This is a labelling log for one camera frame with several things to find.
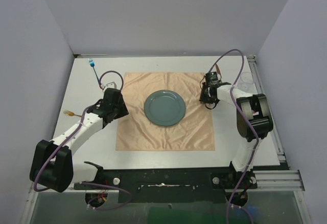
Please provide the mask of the peach satin cloth napkin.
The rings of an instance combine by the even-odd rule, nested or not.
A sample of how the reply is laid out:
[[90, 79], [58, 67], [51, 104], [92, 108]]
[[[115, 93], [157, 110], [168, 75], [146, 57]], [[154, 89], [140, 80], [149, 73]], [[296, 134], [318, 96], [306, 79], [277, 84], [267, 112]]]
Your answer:
[[[203, 73], [127, 72], [122, 90], [129, 115], [118, 120], [117, 151], [214, 151], [212, 112], [199, 102]], [[155, 91], [179, 94], [186, 106], [183, 119], [171, 127], [157, 126], [144, 113]]]

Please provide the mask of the teal round plate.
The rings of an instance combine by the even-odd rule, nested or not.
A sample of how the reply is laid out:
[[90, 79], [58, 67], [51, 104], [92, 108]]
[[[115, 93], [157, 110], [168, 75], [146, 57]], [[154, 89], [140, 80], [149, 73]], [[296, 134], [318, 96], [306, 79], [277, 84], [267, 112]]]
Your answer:
[[144, 113], [151, 123], [160, 127], [171, 127], [184, 118], [186, 104], [178, 93], [170, 90], [159, 90], [146, 98]]

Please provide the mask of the blue fork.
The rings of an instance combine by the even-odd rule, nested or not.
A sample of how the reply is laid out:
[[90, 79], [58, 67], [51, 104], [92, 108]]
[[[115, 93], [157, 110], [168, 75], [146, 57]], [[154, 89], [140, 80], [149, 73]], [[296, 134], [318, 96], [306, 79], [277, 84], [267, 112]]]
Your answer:
[[98, 76], [98, 74], [97, 74], [97, 71], [96, 71], [96, 69], [95, 69], [95, 63], [94, 63], [93, 59], [92, 59], [92, 58], [89, 58], [89, 59], [88, 59], [88, 62], [89, 62], [89, 65], [91, 66], [91, 68], [92, 68], [92, 70], [93, 70], [93, 72], [94, 72], [94, 74], [95, 74], [95, 76], [96, 76], [97, 83], [98, 83], [98, 85], [100, 86], [100, 85], [101, 85], [100, 78], [99, 78], [99, 76]]

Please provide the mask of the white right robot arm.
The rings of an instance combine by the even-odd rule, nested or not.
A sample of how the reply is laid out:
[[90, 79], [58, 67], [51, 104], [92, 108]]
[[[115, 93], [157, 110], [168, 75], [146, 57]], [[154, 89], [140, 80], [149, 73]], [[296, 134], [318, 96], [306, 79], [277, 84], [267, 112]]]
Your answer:
[[207, 109], [214, 109], [220, 101], [236, 108], [236, 127], [246, 141], [240, 144], [231, 161], [234, 171], [227, 175], [227, 180], [232, 187], [238, 188], [246, 181], [244, 171], [253, 168], [253, 159], [261, 141], [273, 130], [267, 98], [264, 94], [247, 93], [223, 82], [217, 72], [206, 73], [200, 87], [199, 101]]

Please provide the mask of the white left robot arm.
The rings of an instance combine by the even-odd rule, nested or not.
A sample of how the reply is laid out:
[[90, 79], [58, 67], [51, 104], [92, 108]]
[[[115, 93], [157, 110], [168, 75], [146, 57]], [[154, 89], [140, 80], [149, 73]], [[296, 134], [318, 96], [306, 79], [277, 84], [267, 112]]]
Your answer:
[[103, 167], [87, 161], [75, 164], [73, 156], [95, 133], [128, 114], [121, 90], [107, 88], [103, 98], [86, 107], [80, 120], [66, 132], [50, 141], [38, 142], [30, 170], [34, 191], [63, 192], [71, 184], [83, 182], [100, 188], [104, 183], [104, 175], [100, 173]]

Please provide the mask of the copper table knife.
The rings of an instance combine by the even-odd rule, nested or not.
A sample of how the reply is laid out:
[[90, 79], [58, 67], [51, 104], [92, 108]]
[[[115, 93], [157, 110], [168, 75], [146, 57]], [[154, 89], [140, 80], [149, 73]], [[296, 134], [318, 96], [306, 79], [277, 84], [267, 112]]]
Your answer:
[[217, 76], [221, 79], [222, 78], [221, 71], [217, 64], [215, 64], [215, 68], [216, 68]]

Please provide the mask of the clear drinking glass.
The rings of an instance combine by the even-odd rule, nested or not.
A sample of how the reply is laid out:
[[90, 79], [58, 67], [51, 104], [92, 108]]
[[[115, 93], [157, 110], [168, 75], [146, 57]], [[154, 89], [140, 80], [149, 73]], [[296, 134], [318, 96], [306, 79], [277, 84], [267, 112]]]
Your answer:
[[238, 89], [244, 92], [250, 92], [254, 85], [253, 75], [251, 72], [243, 72], [238, 80]]

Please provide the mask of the gold fork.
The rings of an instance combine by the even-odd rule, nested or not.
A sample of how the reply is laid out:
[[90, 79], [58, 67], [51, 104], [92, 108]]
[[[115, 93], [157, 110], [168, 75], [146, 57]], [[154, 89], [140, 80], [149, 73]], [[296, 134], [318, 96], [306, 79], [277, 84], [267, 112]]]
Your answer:
[[81, 118], [82, 116], [81, 115], [78, 115], [70, 110], [64, 110], [63, 111], [63, 114], [67, 115], [67, 116], [70, 116], [70, 117], [79, 117]]

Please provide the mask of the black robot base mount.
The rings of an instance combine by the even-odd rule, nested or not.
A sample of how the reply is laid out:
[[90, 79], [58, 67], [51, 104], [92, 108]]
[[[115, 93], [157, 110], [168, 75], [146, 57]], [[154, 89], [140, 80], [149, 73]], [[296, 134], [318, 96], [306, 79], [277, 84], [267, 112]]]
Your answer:
[[229, 191], [237, 188], [245, 193], [256, 189], [253, 171], [236, 173], [228, 167], [102, 170], [91, 186], [74, 184], [75, 190], [94, 191], [103, 185], [118, 187], [118, 202], [132, 203], [194, 203], [209, 201], [225, 203]]

